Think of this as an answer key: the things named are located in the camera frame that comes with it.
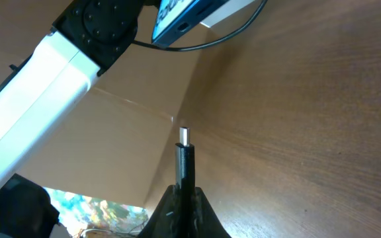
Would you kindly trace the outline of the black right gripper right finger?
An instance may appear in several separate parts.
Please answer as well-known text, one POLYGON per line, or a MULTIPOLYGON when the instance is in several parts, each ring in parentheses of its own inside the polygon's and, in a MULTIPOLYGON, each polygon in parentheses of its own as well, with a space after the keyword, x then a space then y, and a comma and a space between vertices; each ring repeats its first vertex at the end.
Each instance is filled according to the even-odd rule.
POLYGON ((190 237, 231 238, 200 187, 195 188, 195 195, 192 197, 190 237))

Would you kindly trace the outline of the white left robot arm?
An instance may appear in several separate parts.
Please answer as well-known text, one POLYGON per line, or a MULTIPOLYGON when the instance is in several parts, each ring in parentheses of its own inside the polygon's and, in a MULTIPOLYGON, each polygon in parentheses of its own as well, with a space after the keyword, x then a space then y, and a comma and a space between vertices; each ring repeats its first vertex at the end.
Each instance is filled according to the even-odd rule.
POLYGON ((133 42, 142 1, 75 0, 0 85, 0 237, 67 237, 18 169, 133 42))

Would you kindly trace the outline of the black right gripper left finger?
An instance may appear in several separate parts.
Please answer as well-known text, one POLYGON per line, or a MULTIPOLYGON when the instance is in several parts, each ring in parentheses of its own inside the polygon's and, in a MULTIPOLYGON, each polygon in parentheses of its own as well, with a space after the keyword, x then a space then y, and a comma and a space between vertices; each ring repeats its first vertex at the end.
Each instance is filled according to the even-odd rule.
POLYGON ((137 238, 179 238, 181 225, 177 186, 170 185, 137 238))

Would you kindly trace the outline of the blue Galaxy smartphone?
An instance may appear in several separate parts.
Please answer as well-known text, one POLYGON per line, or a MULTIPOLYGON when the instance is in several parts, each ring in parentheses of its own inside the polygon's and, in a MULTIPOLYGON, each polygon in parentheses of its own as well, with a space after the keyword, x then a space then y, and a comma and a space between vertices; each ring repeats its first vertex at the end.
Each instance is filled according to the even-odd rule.
POLYGON ((167 48, 228 0, 161 0, 151 43, 167 48))

